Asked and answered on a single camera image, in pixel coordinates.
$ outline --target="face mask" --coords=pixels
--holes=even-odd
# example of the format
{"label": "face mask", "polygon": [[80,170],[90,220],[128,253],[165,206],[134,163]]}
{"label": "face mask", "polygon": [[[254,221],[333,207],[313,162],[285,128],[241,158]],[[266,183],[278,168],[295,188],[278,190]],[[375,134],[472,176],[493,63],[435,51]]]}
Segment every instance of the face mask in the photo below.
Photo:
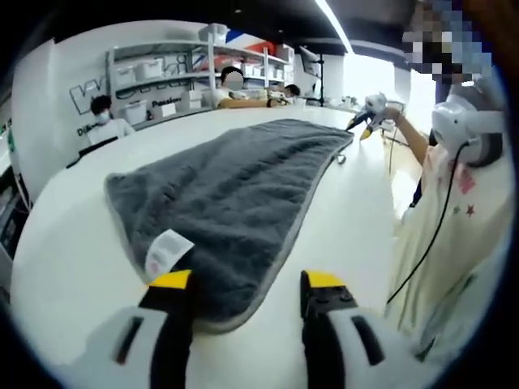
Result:
{"label": "face mask", "polygon": [[96,120],[99,124],[106,124],[110,120],[110,113],[108,111],[103,111],[96,116]]}

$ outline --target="gray fabric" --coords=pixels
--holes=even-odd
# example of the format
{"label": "gray fabric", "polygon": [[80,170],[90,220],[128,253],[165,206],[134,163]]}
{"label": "gray fabric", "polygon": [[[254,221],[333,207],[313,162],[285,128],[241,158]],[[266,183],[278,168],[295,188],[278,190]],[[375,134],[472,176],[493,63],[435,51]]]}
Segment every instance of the gray fabric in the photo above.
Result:
{"label": "gray fabric", "polygon": [[262,123],[111,175],[105,190],[141,270],[165,230],[195,243],[174,269],[199,280],[197,324],[230,331],[264,299],[322,174],[353,137],[297,120]]}

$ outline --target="care label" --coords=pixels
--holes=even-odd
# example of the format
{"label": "care label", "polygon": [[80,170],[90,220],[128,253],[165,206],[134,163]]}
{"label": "care label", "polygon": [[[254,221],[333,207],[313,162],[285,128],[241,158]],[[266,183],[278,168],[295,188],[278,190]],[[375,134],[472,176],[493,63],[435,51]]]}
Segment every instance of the care label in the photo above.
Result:
{"label": "care label", "polygon": [[146,274],[154,281],[157,277],[169,273],[194,245],[172,229],[167,229],[155,238],[148,249],[144,262]]}

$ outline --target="desk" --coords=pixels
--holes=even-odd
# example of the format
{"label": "desk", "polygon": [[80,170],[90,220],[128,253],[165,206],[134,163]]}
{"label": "desk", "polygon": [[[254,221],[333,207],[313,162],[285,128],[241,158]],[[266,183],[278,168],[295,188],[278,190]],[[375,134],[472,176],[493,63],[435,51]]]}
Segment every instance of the desk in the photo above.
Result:
{"label": "desk", "polygon": [[[73,361],[98,325],[114,311],[137,305],[146,291],[107,208],[105,176],[130,172],[231,128],[281,118],[345,128],[351,114],[294,106],[200,113],[113,142],[48,183],[19,241],[11,282],[14,318],[44,361]],[[358,138],[345,149],[345,164],[331,164],[323,176],[262,306],[233,332],[195,334],[188,388],[306,387],[299,317],[304,268],[333,271],[360,305],[383,309],[392,248],[391,187],[381,138],[361,143]]]}

